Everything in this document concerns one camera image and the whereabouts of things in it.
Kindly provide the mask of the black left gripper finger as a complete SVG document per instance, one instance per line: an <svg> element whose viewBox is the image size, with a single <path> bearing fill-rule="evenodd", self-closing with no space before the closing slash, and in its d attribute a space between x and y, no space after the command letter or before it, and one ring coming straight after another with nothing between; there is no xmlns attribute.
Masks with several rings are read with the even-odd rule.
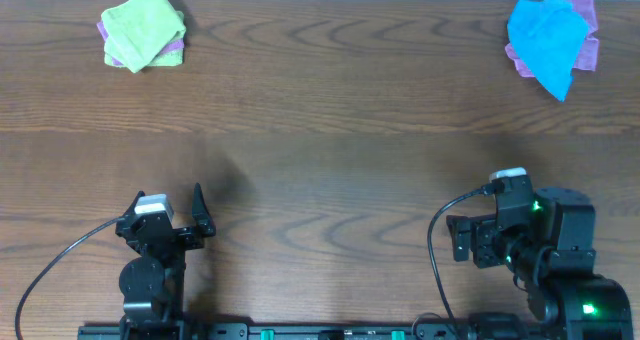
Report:
<svg viewBox="0 0 640 340"><path fill-rule="evenodd" d="M192 218L196 225L200 228L214 228L214 222L211 214L206 206L201 185L196 183L194 185L193 200L192 200Z"/></svg>
<svg viewBox="0 0 640 340"><path fill-rule="evenodd" d="M144 192L144 191L139 191L139 192L136 194L136 196L135 196L134 200L131 202L131 204L129 205L129 207L128 207L128 208L125 210L125 212L120 216L120 220L121 220L121 221L126 221L126 220L128 220L128 219L130 219L130 218L132 218L132 217L134 217L134 216L135 216L135 207L136 207L136 205L137 205L137 203L138 203L139 199L140 199L141 197L144 197L144 196L145 196L145 192Z"/></svg>

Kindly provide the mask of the light green cloth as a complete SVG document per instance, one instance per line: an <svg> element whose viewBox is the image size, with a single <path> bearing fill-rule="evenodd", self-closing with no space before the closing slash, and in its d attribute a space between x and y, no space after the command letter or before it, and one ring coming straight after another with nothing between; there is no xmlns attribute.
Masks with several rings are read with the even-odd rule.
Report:
<svg viewBox="0 0 640 340"><path fill-rule="evenodd" d="M101 14L109 33L107 50L117 49L121 62L132 73L146 64L177 37L185 37L184 14L168 0L128 0Z"/></svg>

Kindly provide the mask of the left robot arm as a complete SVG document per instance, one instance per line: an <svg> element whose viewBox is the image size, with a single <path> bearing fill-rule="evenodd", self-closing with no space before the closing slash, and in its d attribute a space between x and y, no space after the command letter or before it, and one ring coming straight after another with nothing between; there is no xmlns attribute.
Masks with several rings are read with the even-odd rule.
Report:
<svg viewBox="0 0 640 340"><path fill-rule="evenodd" d="M118 219L115 234L138 257L119 276L124 296L122 339L206 339L207 326L183 311L186 253L201 249L216 235L201 186L194 186L194 224L175 228L174 211L165 194L139 192Z"/></svg>

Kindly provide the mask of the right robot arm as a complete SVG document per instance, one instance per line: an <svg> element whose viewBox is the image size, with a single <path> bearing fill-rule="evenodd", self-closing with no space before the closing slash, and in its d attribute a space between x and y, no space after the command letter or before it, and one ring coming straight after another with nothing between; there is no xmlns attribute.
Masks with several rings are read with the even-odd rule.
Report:
<svg viewBox="0 0 640 340"><path fill-rule="evenodd" d="M563 188L503 190L495 214L446 219L454 258L506 266L522 283L534 325L502 315L469 320L478 339L630 339L630 302L616 281L595 273L595 208Z"/></svg>

